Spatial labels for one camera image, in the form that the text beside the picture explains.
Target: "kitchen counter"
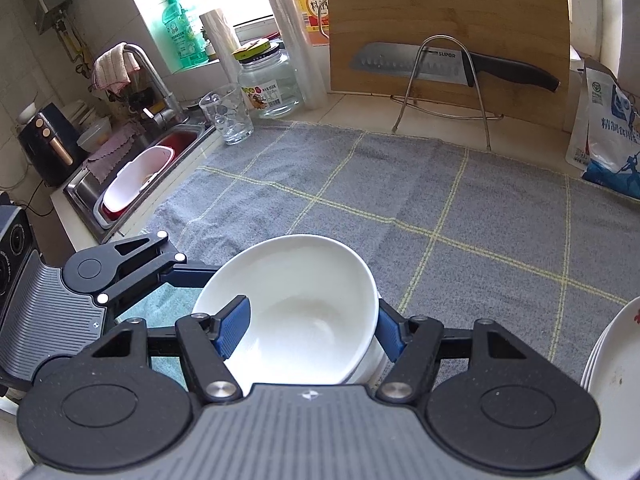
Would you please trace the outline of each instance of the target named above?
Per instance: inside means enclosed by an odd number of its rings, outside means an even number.
[[[449,105],[421,103],[420,106],[440,113],[457,115],[477,115],[478,111]],[[307,123],[333,124],[346,128],[368,130],[370,132],[391,133],[396,122],[400,105],[388,97],[366,94],[330,94],[329,104],[320,110],[302,110],[286,117],[286,120]],[[560,130],[527,123],[511,118],[490,121],[492,149],[497,155],[508,156],[569,176],[580,176],[580,171],[566,163],[564,156],[570,135]],[[407,108],[398,128],[398,135],[433,137],[475,150],[484,150],[484,126],[482,121],[459,121],[436,117]],[[137,235],[145,226],[156,207],[189,176],[213,150],[223,145],[220,134],[209,138],[185,158],[167,175],[156,190],[143,202],[118,234],[112,238]],[[97,245],[89,229],[63,194],[64,186],[51,195],[51,201],[60,217],[73,247],[80,251]]]

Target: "wooden cutting board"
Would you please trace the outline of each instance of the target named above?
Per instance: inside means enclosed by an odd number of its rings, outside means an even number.
[[[351,58],[367,43],[420,45],[447,34],[470,51],[539,66],[561,81],[555,92],[479,73],[485,107],[497,114],[562,128],[569,79],[567,0],[329,0],[331,87],[335,91],[404,95],[408,78],[359,72]],[[449,41],[430,46],[457,48]],[[412,96],[479,108],[476,90],[416,80]]]

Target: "stainless steel sink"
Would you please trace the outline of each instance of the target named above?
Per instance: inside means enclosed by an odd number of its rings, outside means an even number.
[[[98,182],[89,170],[81,168],[65,186],[64,193],[98,243],[103,243],[111,238],[121,225],[129,219],[132,213],[166,176],[214,131],[215,127],[205,125],[202,115],[195,114],[187,119],[185,123],[178,124],[159,135],[147,133],[136,136],[130,152],[113,168],[102,184]],[[157,144],[171,146],[176,150],[177,156],[162,173],[152,180],[151,184],[137,196],[117,220],[107,218],[102,210],[102,197],[109,184],[116,178],[125,164],[132,161],[150,146]]]

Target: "yellow label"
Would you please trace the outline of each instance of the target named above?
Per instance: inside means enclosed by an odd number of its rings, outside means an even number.
[[[320,27],[318,27],[318,7],[321,2],[322,0],[298,0],[308,32],[320,31]],[[329,32],[329,7],[327,3],[322,6],[320,18],[322,19],[322,30]]]

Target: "green soap bottle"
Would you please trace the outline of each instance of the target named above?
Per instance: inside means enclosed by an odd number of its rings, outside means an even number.
[[[167,0],[162,22],[180,57],[183,68],[190,68],[209,60],[202,37],[202,22],[193,9],[185,8],[180,0]]]

